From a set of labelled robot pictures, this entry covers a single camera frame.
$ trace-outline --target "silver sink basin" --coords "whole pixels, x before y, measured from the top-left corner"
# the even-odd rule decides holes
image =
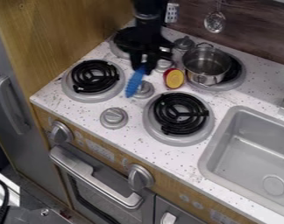
[[[198,166],[206,179],[284,215],[283,121],[230,109]]]

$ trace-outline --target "oven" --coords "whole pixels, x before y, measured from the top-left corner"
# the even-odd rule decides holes
[[[54,146],[50,158],[60,168],[75,211],[97,224],[151,224],[155,194],[134,192],[125,176],[73,145]]]

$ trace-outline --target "speckled countertop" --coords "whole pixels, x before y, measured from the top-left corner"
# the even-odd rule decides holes
[[[163,32],[172,41],[184,36],[181,32],[169,29],[164,29]],[[196,43],[203,42],[202,39],[191,38]],[[234,90],[220,93],[204,91],[188,84],[179,89],[201,97],[212,107],[216,118],[214,131],[228,109],[236,105],[243,105],[267,115],[282,118],[278,115],[278,110],[284,98],[284,66],[228,47],[217,44],[214,46],[237,56],[245,64],[247,76],[244,84]],[[82,58],[82,60],[90,59],[106,59],[115,62],[124,69],[127,79],[131,77],[132,70],[129,62],[113,55],[107,41]],[[65,96],[58,78],[33,95],[31,102],[254,221],[284,224],[284,216],[203,177],[197,168],[197,162],[211,136],[189,147],[165,145],[149,136],[143,127],[142,112],[149,99],[126,99],[123,91],[111,100],[96,105],[80,103]],[[146,77],[146,80],[155,86],[156,95],[167,91],[161,74],[153,73]],[[122,129],[105,129],[99,122],[101,113],[111,107],[120,107],[128,112],[130,121]]]

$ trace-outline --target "blue brush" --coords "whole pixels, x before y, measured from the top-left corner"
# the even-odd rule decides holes
[[[135,71],[135,73],[130,78],[127,83],[127,87],[125,90],[126,98],[130,98],[137,93],[138,87],[142,84],[143,76],[146,73],[145,66],[141,66],[139,69]]]

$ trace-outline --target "small saucepan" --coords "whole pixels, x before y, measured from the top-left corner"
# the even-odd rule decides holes
[[[201,43],[182,56],[187,79],[205,86],[216,85],[231,68],[231,57],[208,43]]]

